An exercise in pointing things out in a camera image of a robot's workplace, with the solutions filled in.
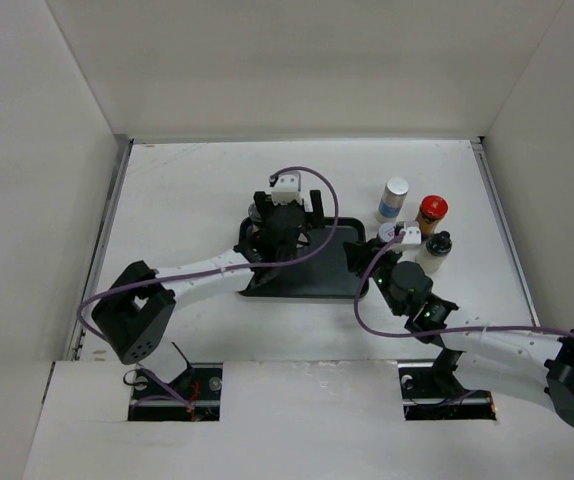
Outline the clear lid pepper grinder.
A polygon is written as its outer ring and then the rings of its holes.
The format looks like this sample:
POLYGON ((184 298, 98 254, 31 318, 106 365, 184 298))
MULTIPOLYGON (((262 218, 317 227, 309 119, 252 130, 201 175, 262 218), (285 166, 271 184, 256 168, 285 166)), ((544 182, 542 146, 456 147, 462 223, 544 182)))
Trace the clear lid pepper grinder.
POLYGON ((248 207, 248 218, 255 226, 259 226, 263 222, 262 217, 259 214, 258 209, 254 203, 251 203, 248 207))

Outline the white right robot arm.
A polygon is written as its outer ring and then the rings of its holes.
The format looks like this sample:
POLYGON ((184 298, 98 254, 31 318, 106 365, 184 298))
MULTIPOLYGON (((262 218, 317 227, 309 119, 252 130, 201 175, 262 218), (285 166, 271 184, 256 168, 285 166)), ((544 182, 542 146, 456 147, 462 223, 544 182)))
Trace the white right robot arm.
POLYGON ((431 384, 450 396, 460 389, 497 392, 548 409, 574 428, 574 330, 533 325, 494 325, 433 293, 416 263, 402 260, 379 240, 346 242, 348 270, 362 283, 383 288, 401 333, 358 323, 374 336, 413 338, 440 348, 431 384))

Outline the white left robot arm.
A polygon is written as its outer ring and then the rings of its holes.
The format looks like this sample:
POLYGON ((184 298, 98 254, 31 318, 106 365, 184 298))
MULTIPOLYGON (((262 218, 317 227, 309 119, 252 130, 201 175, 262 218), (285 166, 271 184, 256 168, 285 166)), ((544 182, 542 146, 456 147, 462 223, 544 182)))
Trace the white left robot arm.
POLYGON ((310 232, 325 227, 319 190, 310 192, 308 202, 296 193, 278 200, 258 191, 253 206, 259 226, 231 249, 167 270, 135 261, 93 299, 91 318, 117 359, 154 371, 157 386, 169 398, 186 395, 192 377, 171 359, 174 347, 166 330, 173 313, 213 296, 271 282, 284 269, 312 256, 310 232))

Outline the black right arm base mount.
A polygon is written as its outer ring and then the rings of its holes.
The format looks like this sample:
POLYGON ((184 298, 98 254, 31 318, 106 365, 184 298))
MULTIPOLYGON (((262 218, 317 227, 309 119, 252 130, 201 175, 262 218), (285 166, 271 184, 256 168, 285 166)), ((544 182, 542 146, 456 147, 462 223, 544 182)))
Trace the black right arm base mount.
POLYGON ((489 392, 469 390, 455 379, 457 353, 435 360, 400 362, 399 384, 407 421, 496 420, 489 392))

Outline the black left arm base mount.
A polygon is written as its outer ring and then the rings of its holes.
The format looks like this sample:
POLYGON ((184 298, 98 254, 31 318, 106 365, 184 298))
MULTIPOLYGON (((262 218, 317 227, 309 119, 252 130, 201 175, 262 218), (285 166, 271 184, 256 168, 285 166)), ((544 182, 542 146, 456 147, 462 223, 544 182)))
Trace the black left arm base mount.
POLYGON ((142 368, 123 375, 130 388, 127 419, 131 422, 217 422, 223 391, 222 363, 191 363, 170 387, 192 407, 187 408, 142 368))

